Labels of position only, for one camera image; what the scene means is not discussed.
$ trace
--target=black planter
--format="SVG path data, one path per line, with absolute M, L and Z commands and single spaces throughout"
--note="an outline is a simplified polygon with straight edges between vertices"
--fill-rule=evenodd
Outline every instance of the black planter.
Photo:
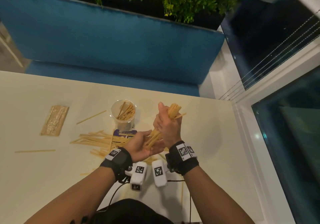
M 95 0 L 79 0 L 88 3 L 96 4 Z M 162 18 L 174 21 L 174 17 L 164 16 L 164 9 L 161 0 L 102 0 L 103 6 L 116 8 L 124 11 L 135 12 L 147 16 Z M 217 30 L 220 26 L 224 15 L 217 12 L 209 14 L 207 11 L 202 10 L 194 16 L 194 22 L 191 25 Z

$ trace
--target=plastic container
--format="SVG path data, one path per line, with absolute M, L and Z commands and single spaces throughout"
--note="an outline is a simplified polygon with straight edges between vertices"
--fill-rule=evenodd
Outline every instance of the plastic container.
M 134 127 L 134 116 L 135 116 L 134 114 L 132 118 L 126 121 L 121 121 L 117 119 L 119 112 L 122 108 L 123 102 L 126 102 L 126 105 L 123 108 L 123 110 L 126 110 L 130 104 L 133 105 L 137 110 L 137 105 L 135 105 L 133 102 L 129 100 L 118 100 L 112 105 L 110 117 L 112 117 L 114 120 L 115 128 L 119 129 L 119 131 L 121 132 L 130 131 Z

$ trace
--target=black wristband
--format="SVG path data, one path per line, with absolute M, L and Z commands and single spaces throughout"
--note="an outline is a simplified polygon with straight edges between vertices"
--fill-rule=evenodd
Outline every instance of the black wristband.
M 170 172 L 175 171 L 182 176 L 199 165 L 193 149 L 184 141 L 178 141 L 174 144 L 166 154 L 166 159 Z
M 100 164 L 100 167 L 111 168 L 115 180 L 119 181 L 125 177 L 125 170 L 132 166 L 130 153 L 123 147 L 112 150 Z

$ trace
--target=tabletop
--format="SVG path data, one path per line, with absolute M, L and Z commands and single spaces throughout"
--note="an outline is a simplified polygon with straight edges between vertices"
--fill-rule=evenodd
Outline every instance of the tabletop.
M 23 223 L 36 211 L 92 172 L 101 159 L 89 152 L 94 147 L 69 144 L 79 134 L 104 130 L 111 134 L 110 108 L 116 100 L 137 105 L 135 129 L 153 129 L 158 102 L 177 103 L 186 112 L 181 137 L 198 156 L 200 166 L 254 221 L 263 219 L 253 177 L 228 101 L 148 91 L 113 85 L 65 80 L 0 71 L 0 222 Z M 69 106 L 58 137 L 40 136 L 53 105 Z M 103 110 L 106 113 L 76 125 Z M 14 153 L 20 150 L 56 149 L 55 152 Z M 167 173 L 168 179 L 181 179 Z M 102 201 L 108 205 L 116 183 Z M 124 185 L 112 202 L 134 198 L 173 222 L 189 221 L 189 191 L 182 183 L 156 188 L 149 166 L 141 192 Z M 191 203 L 192 222 L 201 221 Z

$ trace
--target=qr code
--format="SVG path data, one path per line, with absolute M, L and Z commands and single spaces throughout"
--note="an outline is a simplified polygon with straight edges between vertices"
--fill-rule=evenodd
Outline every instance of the qr code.
M 156 177 L 162 175 L 162 174 L 163 174 L 163 172 L 162 172 L 162 167 L 157 167 L 157 168 L 155 168 L 155 169 L 154 169 L 154 173 L 155 173 L 155 176 L 156 176 Z
M 188 154 L 188 151 L 186 150 L 185 147 L 182 147 L 182 148 L 179 149 L 179 153 L 180 153 L 181 156 L 185 156 L 185 155 Z
M 134 190 L 140 190 L 140 185 L 139 184 L 133 184 L 132 189 Z
M 187 146 L 188 150 L 190 153 L 194 153 L 193 149 L 191 148 L 191 146 Z
M 115 150 L 113 150 L 112 152 L 109 153 L 110 156 L 115 156 L 115 155 L 117 155 L 117 154 L 118 154 L 118 152 L 115 151 Z
M 137 166 L 136 172 L 143 173 L 144 167 Z

